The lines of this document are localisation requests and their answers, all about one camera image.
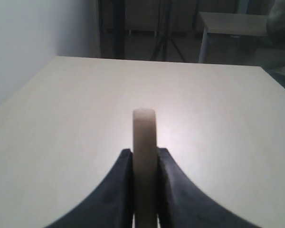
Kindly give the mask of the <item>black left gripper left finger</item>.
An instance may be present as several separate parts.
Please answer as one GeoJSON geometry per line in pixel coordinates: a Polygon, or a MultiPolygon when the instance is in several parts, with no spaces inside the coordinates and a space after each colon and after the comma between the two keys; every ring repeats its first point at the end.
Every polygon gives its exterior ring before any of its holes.
{"type": "Polygon", "coordinates": [[[123,149],[97,188],[48,227],[131,228],[133,214],[133,153],[123,149]]]}

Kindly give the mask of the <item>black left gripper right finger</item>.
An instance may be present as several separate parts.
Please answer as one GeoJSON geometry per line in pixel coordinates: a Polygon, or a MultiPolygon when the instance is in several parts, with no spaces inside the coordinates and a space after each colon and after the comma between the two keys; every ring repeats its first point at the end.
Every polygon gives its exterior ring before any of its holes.
{"type": "Polygon", "coordinates": [[[157,214],[162,228],[254,228],[201,191],[169,151],[157,149],[157,214]]]}

